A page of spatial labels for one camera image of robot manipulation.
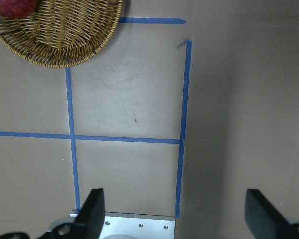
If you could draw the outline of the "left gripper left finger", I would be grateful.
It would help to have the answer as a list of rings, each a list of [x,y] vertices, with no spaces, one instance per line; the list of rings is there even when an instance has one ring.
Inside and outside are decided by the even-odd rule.
[[[102,188],[92,189],[74,221],[60,223],[40,236],[41,239],[98,239],[105,222]]]

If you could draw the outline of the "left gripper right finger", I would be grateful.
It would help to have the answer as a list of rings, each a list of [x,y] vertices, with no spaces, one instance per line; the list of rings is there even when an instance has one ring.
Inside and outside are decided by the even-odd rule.
[[[290,223],[258,189],[245,194],[245,222],[256,239],[299,239],[299,223]]]

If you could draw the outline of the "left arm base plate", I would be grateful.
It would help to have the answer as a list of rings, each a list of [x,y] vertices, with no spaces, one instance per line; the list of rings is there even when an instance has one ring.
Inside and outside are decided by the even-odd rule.
[[[89,239],[175,238],[175,218],[170,216],[106,212],[86,228]]]

